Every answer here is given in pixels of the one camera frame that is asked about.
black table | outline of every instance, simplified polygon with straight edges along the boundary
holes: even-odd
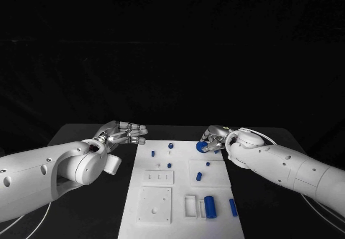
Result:
[[[67,124],[50,146],[92,138],[100,126],[102,124]],[[146,139],[200,141],[207,126],[148,125],[148,129]],[[283,128],[250,129],[266,134],[279,145],[304,152],[292,134]],[[117,174],[103,172],[92,185],[73,190],[53,202],[47,219],[31,239],[117,238],[136,151],[138,146],[133,144],[119,146],[113,151],[123,159]],[[247,239],[344,238],[312,210],[299,193],[272,183],[252,170],[237,167],[227,159],[226,150],[223,156]],[[47,207],[24,217],[3,235],[5,238],[27,238],[41,222]]]

dark backdrop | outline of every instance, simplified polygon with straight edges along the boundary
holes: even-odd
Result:
[[[0,147],[45,146],[67,123],[269,126],[337,165],[344,8],[343,0],[14,1]]]

hole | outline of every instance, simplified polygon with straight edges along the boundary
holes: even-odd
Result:
[[[41,172],[44,175],[47,175],[47,166],[45,165],[41,166]]]
[[[11,186],[11,183],[12,183],[12,178],[11,178],[11,177],[6,177],[6,178],[3,179],[3,184],[6,185],[6,187]]]

white cable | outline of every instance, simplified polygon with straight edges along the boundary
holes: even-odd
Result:
[[[265,138],[268,138],[275,145],[278,145],[276,142],[273,141],[273,139],[269,138],[265,134],[262,134],[260,132],[258,132],[258,131],[255,131],[255,130],[252,130],[252,129],[249,129],[249,128],[247,128],[247,130],[250,130],[252,132],[258,133],[260,136],[263,136]],[[320,211],[317,210],[317,208],[314,207],[314,205],[312,205],[311,202],[308,201],[305,195],[304,195],[304,194],[301,194],[301,195],[302,195],[304,199],[307,200],[307,202],[308,202],[309,206],[312,207],[312,209],[314,209],[314,210],[317,211],[317,213],[321,215],[321,217],[322,217],[322,218],[330,222],[330,224],[345,234],[345,231],[322,216],[322,214],[320,213]],[[324,207],[324,209],[345,223],[345,221],[344,221],[325,207]]]
[[[24,216],[8,226],[5,230],[2,230],[0,235],[11,229],[11,227],[18,223],[18,221],[24,218]]]
[[[47,216],[47,214],[48,214],[48,211],[50,211],[51,204],[53,204],[53,203],[50,203],[50,206],[48,206],[47,212],[45,212],[45,216]],[[31,235],[28,236],[28,238],[29,238],[29,237],[32,236],[32,234],[37,232],[37,230],[38,230],[38,228],[40,228],[40,226],[41,226],[41,224],[42,224],[42,222],[44,222],[44,220],[45,220],[45,216],[44,216],[44,218],[42,218],[42,221],[41,221],[41,223],[40,223],[40,225],[38,225],[37,229],[34,230],[34,232],[31,233]]]
[[[317,213],[321,215],[321,217],[330,222],[330,224],[345,234],[345,231],[322,216],[322,214],[320,213],[320,211],[317,210],[317,208],[314,207],[314,205],[311,204],[311,202],[308,201],[307,197],[304,194],[301,194],[302,197],[305,198],[309,206],[312,207],[312,209],[317,211]]]

robotic hand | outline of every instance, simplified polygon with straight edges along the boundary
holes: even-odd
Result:
[[[321,163],[301,152],[276,145],[262,133],[211,125],[197,144],[207,153],[226,148],[229,159],[285,188],[309,196],[345,217],[345,171]],[[275,145],[266,145],[262,138]]]
[[[145,144],[146,126],[109,122],[93,139],[0,158],[0,222],[28,214],[67,192],[90,185],[103,171],[116,174],[122,160],[110,152],[120,143]]]

